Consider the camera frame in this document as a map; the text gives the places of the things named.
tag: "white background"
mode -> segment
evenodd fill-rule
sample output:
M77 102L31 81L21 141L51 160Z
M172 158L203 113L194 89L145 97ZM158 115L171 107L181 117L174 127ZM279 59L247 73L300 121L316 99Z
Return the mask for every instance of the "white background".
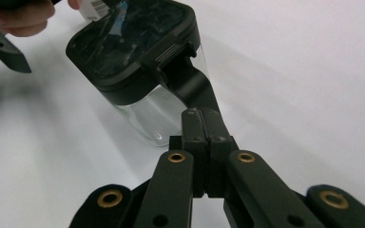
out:
M365 204L365 1L184 0L241 149L304 194L327 183ZM145 145L65 55L86 23L63 1L48 28L10 37L32 74L0 62L0 227L68 227L95 189L135 188L166 150ZM192 227L228 227L195 199Z

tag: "clear plastic container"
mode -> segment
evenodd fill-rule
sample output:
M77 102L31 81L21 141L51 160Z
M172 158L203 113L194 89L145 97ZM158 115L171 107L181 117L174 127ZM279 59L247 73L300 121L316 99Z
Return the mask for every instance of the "clear plastic container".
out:
M197 50L197 57L191 58L191 62L208 77L201 46ZM140 138L151 145L165 146L168 145L170 136L181 135L181 114L186 106L161 85L137 103L114 106Z

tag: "black mechanical arm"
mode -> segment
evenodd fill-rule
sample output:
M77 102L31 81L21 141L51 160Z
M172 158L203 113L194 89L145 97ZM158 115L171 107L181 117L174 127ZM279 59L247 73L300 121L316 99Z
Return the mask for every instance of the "black mechanical arm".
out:
M14 10L18 9L30 0L0 0L0 10ZM58 3L60 0L52 0L53 4ZM22 72L31 73L29 63L20 49L18 49L5 35L0 32L0 60L8 68Z
M254 152L239 150L219 112L189 108L182 135L170 137L152 179L130 191L110 184L94 191L71 228L190 227L192 199L224 199L230 226L360 227L365 206L329 185L306 196L291 190Z

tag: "screw hole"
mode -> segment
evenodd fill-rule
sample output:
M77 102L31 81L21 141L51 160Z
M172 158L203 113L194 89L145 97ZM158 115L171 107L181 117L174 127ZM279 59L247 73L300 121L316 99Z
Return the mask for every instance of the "screw hole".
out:
M297 217L297 216L288 216L287 220L289 221L290 224L292 224L296 227L301 227L304 225L303 219L301 219L300 217Z
M157 227L164 227L165 225L167 225L167 223L168 219L164 215L158 215L153 219L153 225Z
M322 191L319 193L319 197L326 204L335 207L336 209L348 209L349 202L343 197L343 195L334 191Z
M123 194L115 189L110 189L102 193L97 199L99 206L109 208L118 205L123 199Z
M170 154L168 160L174 163L179 163L185 160L185 155L180 153Z
M239 153L239 160L242 161L242 162L253 162L256 160L256 158L249 154L249 153Z

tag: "brass grommet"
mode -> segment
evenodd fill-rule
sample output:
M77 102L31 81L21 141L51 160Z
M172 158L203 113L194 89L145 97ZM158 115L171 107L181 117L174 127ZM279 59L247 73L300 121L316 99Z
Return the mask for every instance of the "brass grommet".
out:
M319 197L328 205L335 207L336 209L348 209L349 202L339 193L326 190L319 193Z
M168 160L173 163L180 163L185 160L185 155L181 153L172 153L168 156Z
M118 205L123 200L123 194L116 189L106 190L97 199L97 204L103 208L110 208Z
M252 154L247 153L247 152L241 152L238 154L237 158L241 161L241 162L253 162L256 160L256 157L254 157Z

